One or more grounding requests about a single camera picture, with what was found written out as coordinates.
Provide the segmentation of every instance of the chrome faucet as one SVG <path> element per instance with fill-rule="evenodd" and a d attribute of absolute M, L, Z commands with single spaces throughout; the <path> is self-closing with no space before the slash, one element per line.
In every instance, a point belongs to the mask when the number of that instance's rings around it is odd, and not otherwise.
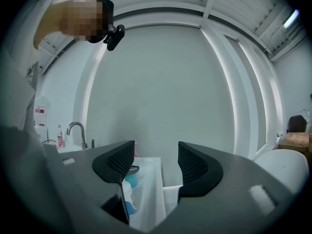
<path fill-rule="evenodd" d="M 74 122 L 70 123 L 68 125 L 67 129 L 66 129 L 66 135 L 70 135 L 70 130 L 75 125 L 78 125 L 81 128 L 81 139 L 82 139 L 81 146 L 82 146 L 82 149 L 85 150 L 86 148 L 88 148 L 88 146 L 87 146 L 87 143 L 86 143 L 86 140 L 85 140 L 85 137 L 84 137 L 84 128 L 83 128 L 83 125 L 80 122 L 74 121 Z"/>

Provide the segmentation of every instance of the black headset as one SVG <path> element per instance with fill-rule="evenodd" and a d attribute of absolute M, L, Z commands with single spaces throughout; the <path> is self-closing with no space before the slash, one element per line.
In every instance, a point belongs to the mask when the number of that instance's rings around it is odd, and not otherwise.
<path fill-rule="evenodd" d="M 120 24 L 114 27 L 114 3 L 110 0 L 98 0 L 102 2 L 103 29 L 96 36 L 86 37 L 90 43 L 97 43 L 104 39 L 103 43 L 107 44 L 107 50 L 112 51 L 125 35 L 125 27 Z"/>

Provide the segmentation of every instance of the light fixture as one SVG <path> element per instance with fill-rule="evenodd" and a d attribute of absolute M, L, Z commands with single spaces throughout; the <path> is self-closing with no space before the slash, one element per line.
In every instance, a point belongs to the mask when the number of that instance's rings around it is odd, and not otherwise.
<path fill-rule="evenodd" d="M 284 23 L 285 29 L 289 27 L 293 23 L 293 21 L 297 18 L 299 15 L 299 10 L 295 10 L 293 14 L 287 19 L 287 21 Z"/>

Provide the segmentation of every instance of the pink bottle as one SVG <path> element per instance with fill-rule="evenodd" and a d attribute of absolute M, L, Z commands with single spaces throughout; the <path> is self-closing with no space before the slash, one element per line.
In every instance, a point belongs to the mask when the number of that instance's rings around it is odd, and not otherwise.
<path fill-rule="evenodd" d="M 58 125 L 58 147 L 62 148 L 65 147 L 65 142 L 63 140 L 62 128 Z"/>
<path fill-rule="evenodd" d="M 136 145 L 137 145 L 137 142 L 135 141 L 135 157 L 140 157 L 139 154 L 136 152 Z"/>

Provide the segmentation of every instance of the person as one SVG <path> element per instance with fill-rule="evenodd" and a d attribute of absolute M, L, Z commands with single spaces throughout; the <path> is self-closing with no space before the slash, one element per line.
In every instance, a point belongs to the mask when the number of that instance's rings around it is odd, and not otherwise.
<path fill-rule="evenodd" d="M 28 132 L 34 132 L 33 104 L 37 86 L 39 68 L 39 44 L 42 39 L 53 32 L 74 36 L 90 42 L 98 42 L 108 32 L 112 18 L 109 0 L 28 0 L 12 22 L 1 46 L 2 93 L 6 85 L 20 83 L 15 87 L 18 97 L 10 96 L 0 124 L 16 126 Z M 22 78 L 27 84 L 22 85 Z"/>
<path fill-rule="evenodd" d="M 39 44 L 57 31 L 99 42 L 108 32 L 113 7 L 109 0 L 27 0 L 0 47 L 0 164 L 13 189 L 9 194 L 42 222 L 62 230 L 71 229 L 69 216 L 34 128 Z"/>

